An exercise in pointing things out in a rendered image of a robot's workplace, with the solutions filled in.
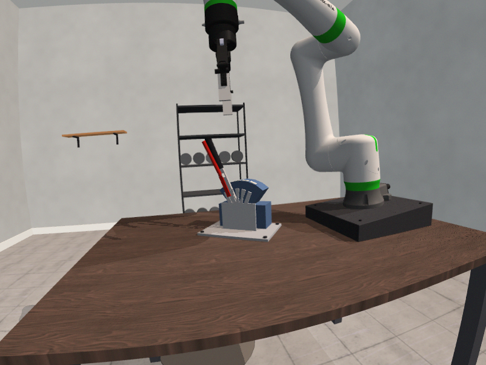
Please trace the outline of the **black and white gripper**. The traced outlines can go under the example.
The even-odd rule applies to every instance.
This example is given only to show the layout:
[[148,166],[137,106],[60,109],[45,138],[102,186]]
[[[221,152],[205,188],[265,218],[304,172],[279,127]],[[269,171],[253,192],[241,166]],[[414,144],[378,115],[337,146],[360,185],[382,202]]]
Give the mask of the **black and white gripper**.
[[[232,115],[232,103],[230,94],[231,54],[236,48],[236,29],[230,24],[216,24],[208,30],[209,48],[216,52],[218,74],[219,101],[222,101],[223,115]],[[228,55],[228,58],[227,58]],[[228,68],[226,68],[228,67]]]

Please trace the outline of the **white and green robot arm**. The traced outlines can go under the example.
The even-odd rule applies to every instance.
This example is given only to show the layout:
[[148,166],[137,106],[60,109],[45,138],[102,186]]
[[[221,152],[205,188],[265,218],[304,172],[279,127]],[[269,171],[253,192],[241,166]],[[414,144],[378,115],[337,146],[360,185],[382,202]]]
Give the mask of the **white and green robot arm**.
[[[208,34],[216,24],[239,29],[237,0],[203,0]],[[389,184],[380,183],[378,141],[371,135],[335,138],[325,95],[323,65],[352,54],[359,46],[358,28],[327,0],[274,0],[311,34],[290,52],[302,101],[305,159],[317,172],[342,172],[349,209],[372,209],[391,199]],[[380,188],[380,189],[379,189]]]

